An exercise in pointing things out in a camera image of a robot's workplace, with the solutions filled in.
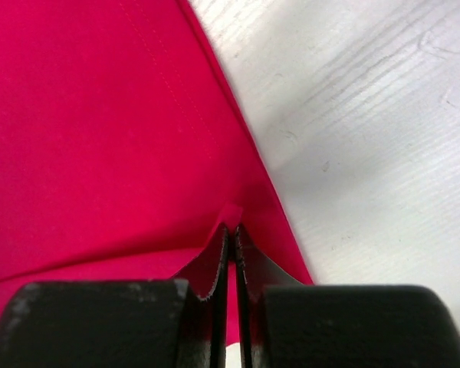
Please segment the red t shirt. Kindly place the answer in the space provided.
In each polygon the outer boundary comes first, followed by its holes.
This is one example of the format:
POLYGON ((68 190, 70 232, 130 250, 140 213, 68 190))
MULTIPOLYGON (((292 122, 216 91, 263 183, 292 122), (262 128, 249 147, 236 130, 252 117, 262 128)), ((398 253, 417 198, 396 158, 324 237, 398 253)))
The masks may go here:
POLYGON ((167 278, 243 224, 311 276, 187 1, 0 1, 0 314, 23 285, 167 278))

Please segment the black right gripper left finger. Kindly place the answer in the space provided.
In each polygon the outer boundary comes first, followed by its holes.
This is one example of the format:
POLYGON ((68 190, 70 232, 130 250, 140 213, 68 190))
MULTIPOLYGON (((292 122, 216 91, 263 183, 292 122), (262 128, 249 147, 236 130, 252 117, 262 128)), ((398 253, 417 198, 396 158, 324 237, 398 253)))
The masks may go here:
POLYGON ((20 288, 0 316, 0 367, 223 367, 229 233, 166 280, 20 288))

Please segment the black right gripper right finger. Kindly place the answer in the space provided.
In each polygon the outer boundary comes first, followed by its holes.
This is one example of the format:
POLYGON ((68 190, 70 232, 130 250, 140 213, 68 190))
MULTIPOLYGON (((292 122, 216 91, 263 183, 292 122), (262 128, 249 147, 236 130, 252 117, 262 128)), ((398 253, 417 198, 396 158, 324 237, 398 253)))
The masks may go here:
POLYGON ((460 367, 460 336, 426 287, 311 286, 235 233, 245 367, 460 367))

